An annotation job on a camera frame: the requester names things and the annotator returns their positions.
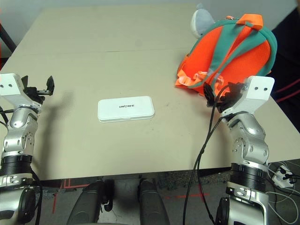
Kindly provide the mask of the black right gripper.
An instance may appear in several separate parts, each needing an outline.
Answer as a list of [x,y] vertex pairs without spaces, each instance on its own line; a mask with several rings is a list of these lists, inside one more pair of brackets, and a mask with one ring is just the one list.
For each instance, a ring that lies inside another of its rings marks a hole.
[[[217,110],[222,113],[228,108],[231,108],[242,96],[241,90],[244,89],[244,83],[228,83],[229,92],[220,97],[217,103]],[[203,85],[204,96],[207,100],[207,107],[216,106],[216,97],[213,94],[213,89],[208,83]]]

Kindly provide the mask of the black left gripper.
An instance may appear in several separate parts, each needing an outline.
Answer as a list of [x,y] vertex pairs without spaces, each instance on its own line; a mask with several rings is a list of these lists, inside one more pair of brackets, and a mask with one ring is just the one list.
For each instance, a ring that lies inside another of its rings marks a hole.
[[28,87],[28,76],[22,77],[22,83],[24,86],[24,93],[34,102],[37,102],[39,104],[43,104],[45,100],[45,96],[51,96],[54,92],[54,79],[52,76],[50,76],[46,82],[47,89],[46,90],[37,90],[36,87]]

